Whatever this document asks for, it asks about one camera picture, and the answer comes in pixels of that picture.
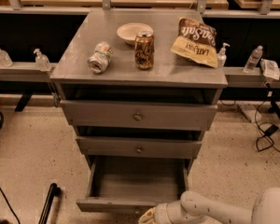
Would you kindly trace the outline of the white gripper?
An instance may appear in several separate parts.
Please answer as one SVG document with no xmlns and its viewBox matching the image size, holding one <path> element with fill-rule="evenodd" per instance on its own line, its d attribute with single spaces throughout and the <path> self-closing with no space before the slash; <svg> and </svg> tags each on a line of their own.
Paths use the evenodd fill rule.
<svg viewBox="0 0 280 224">
<path fill-rule="evenodd" d="M 172 224 L 167 213 L 167 203 L 148 209 L 140 216 L 138 224 Z"/>
</svg>

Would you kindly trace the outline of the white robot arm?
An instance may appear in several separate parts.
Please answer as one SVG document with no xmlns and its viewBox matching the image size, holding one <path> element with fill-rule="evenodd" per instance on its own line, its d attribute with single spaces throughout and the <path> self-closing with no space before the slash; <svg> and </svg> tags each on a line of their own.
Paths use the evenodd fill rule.
<svg viewBox="0 0 280 224">
<path fill-rule="evenodd" d="M 251 210 L 212 201 L 188 190 L 179 201 L 148 209 L 138 224 L 201 224 L 207 217 L 221 224 L 280 224 L 280 188 L 268 188 L 260 193 Z"/>
</svg>

